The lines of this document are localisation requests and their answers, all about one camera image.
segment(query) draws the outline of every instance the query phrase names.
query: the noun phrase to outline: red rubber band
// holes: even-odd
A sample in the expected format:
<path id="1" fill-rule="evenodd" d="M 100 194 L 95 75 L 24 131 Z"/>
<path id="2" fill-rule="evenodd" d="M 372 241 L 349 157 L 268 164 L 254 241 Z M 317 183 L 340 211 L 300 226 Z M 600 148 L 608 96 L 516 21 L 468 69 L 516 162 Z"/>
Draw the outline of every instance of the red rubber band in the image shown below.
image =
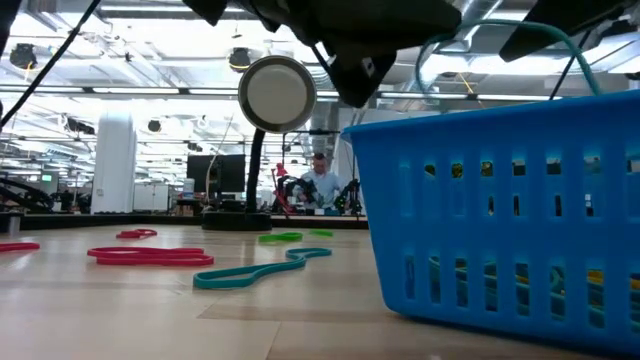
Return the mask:
<path id="1" fill-rule="evenodd" d="M 121 231 L 116 235 L 118 239 L 142 239 L 158 235 L 158 232 L 152 229 L 136 229 L 129 231 Z"/>
<path id="2" fill-rule="evenodd" d="M 212 265 L 213 257 L 199 248 L 159 249 L 148 247 L 104 247 L 87 251 L 100 265 Z"/>
<path id="3" fill-rule="evenodd" d="M 0 244 L 0 252 L 15 251 L 15 250 L 37 250 L 40 249 L 40 244 L 36 243 L 4 243 Z"/>

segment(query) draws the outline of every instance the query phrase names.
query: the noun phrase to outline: fluorescent light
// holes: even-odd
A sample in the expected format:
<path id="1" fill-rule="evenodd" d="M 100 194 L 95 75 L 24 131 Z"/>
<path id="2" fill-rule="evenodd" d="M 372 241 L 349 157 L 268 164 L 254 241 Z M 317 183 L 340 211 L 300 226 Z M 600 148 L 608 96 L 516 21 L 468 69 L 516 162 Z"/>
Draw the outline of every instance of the fluorescent light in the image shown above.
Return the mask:
<path id="1" fill-rule="evenodd" d="M 467 98 L 466 94 L 423 94 L 416 92 L 383 92 L 380 93 L 380 97 L 383 99 L 436 99 L 436 100 L 464 100 Z"/>
<path id="2" fill-rule="evenodd" d="M 323 90 L 319 90 L 316 93 L 317 96 L 322 96 L 322 97 L 338 97 L 338 92 L 337 91 L 323 91 Z"/>
<path id="3" fill-rule="evenodd" d="M 0 86 L 0 91 L 6 92 L 24 92 L 27 90 L 27 86 L 23 85 L 2 85 Z M 40 93 L 48 93 L 48 92 L 83 92 L 80 87 L 71 87 L 71 86 L 38 86 L 36 88 L 36 92 Z"/>
<path id="4" fill-rule="evenodd" d="M 506 63 L 497 55 L 480 56 L 469 64 L 469 72 L 490 75 L 552 75 L 562 70 L 566 61 L 545 56 L 527 56 Z"/>
<path id="5" fill-rule="evenodd" d="M 478 100 L 494 100 L 494 101 L 547 101 L 548 96 L 533 95 L 478 95 Z"/>
<path id="6" fill-rule="evenodd" d="M 173 88 L 93 88 L 99 94 L 179 94 Z"/>
<path id="7" fill-rule="evenodd" d="M 515 20 L 522 21 L 527 17 L 528 12 L 516 10 L 496 10 L 489 15 L 491 20 Z"/>
<path id="8" fill-rule="evenodd" d="M 189 92 L 193 95 L 238 95 L 238 89 L 189 89 Z"/>
<path id="9" fill-rule="evenodd" d="M 36 92 L 84 92 L 82 88 L 71 86 L 39 86 Z"/>
<path id="10" fill-rule="evenodd" d="M 640 56 L 609 70 L 612 74 L 635 74 L 640 72 Z"/>
<path id="11" fill-rule="evenodd" d="M 6 92 L 23 92 L 27 90 L 26 86 L 22 86 L 22 85 L 2 85 L 0 86 L 0 91 L 6 91 Z"/>
<path id="12" fill-rule="evenodd" d="M 191 12 L 188 6 L 126 6 L 126 5 L 103 5 L 102 11 L 156 11 L 156 12 Z"/>
<path id="13" fill-rule="evenodd" d="M 6 170 L 6 172 L 13 175 L 40 175 L 39 170 Z"/>
<path id="14" fill-rule="evenodd" d="M 420 72 L 423 78 L 429 78 L 433 74 L 446 72 L 469 72 L 468 60 L 463 56 L 448 56 L 431 54 L 427 61 L 422 64 Z"/>

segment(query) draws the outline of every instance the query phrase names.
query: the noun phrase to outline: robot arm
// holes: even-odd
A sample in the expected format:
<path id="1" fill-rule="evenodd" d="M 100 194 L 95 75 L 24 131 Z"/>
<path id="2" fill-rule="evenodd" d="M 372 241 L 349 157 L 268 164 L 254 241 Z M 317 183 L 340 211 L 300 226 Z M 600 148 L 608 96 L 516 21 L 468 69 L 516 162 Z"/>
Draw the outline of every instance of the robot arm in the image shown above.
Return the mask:
<path id="1" fill-rule="evenodd" d="M 376 91 L 396 51 L 422 45 L 434 35 L 452 33 L 460 12 L 445 0 L 183 0 L 215 26 L 228 4 L 240 7 L 275 32 L 291 28 L 312 47 L 321 42 L 332 57 L 327 73 L 342 100 L 362 107 Z"/>

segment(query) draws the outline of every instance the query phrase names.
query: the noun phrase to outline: green rubber band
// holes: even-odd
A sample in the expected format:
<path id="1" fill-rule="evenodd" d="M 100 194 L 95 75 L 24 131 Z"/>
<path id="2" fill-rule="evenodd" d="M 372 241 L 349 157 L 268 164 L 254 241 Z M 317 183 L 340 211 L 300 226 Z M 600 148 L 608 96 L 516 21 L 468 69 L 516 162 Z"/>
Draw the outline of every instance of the green rubber band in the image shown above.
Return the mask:
<path id="1" fill-rule="evenodd" d="M 318 235 L 318 236 L 333 237 L 333 231 L 329 231 L 329 230 L 313 229 L 313 230 L 309 231 L 309 234 Z"/>
<path id="2" fill-rule="evenodd" d="M 260 235 L 258 236 L 258 241 L 262 243 L 269 242 L 295 242 L 302 241 L 302 233 L 299 232 L 286 232 L 281 234 L 269 234 L 269 235 Z"/>

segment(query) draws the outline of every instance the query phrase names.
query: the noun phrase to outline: lamp base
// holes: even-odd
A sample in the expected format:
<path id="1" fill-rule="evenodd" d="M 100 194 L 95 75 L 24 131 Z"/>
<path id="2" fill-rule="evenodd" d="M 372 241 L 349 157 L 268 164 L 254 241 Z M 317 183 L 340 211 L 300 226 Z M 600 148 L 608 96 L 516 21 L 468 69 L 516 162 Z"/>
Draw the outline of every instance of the lamp base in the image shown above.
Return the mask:
<path id="1" fill-rule="evenodd" d="M 202 229 L 218 231 L 270 231 L 271 215 L 262 213 L 205 211 Z"/>

